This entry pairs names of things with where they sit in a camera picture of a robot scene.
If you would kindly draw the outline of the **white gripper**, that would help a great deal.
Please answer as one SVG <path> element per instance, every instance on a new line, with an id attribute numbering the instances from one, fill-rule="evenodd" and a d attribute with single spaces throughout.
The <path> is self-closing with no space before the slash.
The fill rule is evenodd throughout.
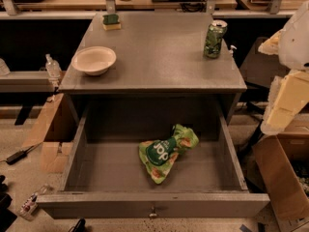
<path id="1" fill-rule="evenodd" d="M 305 1 L 282 28 L 258 47 L 260 53 L 279 56 L 291 70 L 275 76 L 268 94 L 261 131 L 282 132 L 309 102 L 309 1 Z"/>

